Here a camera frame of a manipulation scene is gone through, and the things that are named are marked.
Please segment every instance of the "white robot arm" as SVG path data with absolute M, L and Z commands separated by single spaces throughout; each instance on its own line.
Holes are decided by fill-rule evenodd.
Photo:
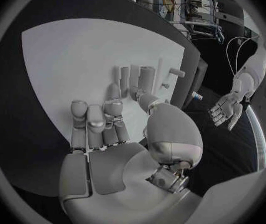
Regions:
M 249 102 L 249 98 L 261 84 L 265 71 L 266 49 L 264 48 L 264 41 L 260 37 L 257 51 L 234 76 L 231 92 L 221 97 L 216 105 L 209 110 L 215 126 L 231 119 L 228 130 L 232 130 L 242 114 L 243 107 L 240 102 L 244 97 Z

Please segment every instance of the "white table surface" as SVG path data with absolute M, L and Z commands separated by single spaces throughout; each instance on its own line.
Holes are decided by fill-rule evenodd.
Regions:
M 157 33 L 102 19 L 69 19 L 46 23 L 22 33 L 27 73 L 35 94 L 56 128 L 70 141 L 72 100 L 102 105 L 115 81 L 115 66 L 158 67 L 155 94 L 171 99 L 184 47 Z M 161 88 L 167 81 L 169 89 Z M 148 115 L 130 96 L 122 99 L 123 117 L 132 141 L 143 139 Z

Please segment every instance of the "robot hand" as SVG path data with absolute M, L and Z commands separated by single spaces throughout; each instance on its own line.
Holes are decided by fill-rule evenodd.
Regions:
M 209 113 L 215 126 L 231 119 L 228 124 L 228 130 L 231 131 L 242 114 L 242 108 L 238 97 L 232 92 L 221 97 L 216 105 L 209 110 Z

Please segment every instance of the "white board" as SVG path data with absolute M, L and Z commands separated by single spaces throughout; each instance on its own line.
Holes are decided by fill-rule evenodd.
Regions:
M 157 33 L 126 23 L 102 19 L 68 19 L 39 25 L 22 33 L 22 49 L 30 82 L 43 109 L 70 141 L 72 100 L 102 105 L 114 82 L 115 66 L 158 67 L 157 96 L 171 99 L 184 47 Z M 123 117 L 132 141 L 143 139 L 147 114 L 130 97 L 123 99 Z

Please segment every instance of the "humanoid robot hand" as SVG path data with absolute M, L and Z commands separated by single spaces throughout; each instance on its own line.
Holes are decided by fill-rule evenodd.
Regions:
M 236 93 L 231 92 L 222 96 L 216 105 L 209 110 L 209 114 L 215 126 L 219 126 L 230 119 L 228 130 L 231 131 L 242 114 L 242 108 Z

